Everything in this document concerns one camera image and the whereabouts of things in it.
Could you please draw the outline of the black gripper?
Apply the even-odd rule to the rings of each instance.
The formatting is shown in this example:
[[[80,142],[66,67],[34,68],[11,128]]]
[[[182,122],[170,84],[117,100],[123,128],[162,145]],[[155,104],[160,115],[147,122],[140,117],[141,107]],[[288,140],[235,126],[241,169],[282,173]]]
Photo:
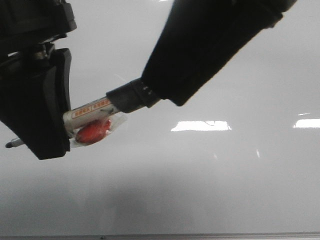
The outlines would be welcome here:
[[[65,0],[2,0],[0,2],[0,64],[26,58],[46,60],[54,41],[77,28]]]

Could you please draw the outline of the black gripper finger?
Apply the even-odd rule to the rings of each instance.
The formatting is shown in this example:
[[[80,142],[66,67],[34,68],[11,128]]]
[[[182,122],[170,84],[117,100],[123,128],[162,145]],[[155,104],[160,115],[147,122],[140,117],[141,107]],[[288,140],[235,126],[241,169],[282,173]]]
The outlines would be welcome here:
[[[71,52],[52,52],[49,59],[22,54],[0,65],[0,120],[39,160],[63,157],[70,151],[63,114],[71,109]]]
[[[175,0],[141,80],[159,98],[184,105],[292,0]]]

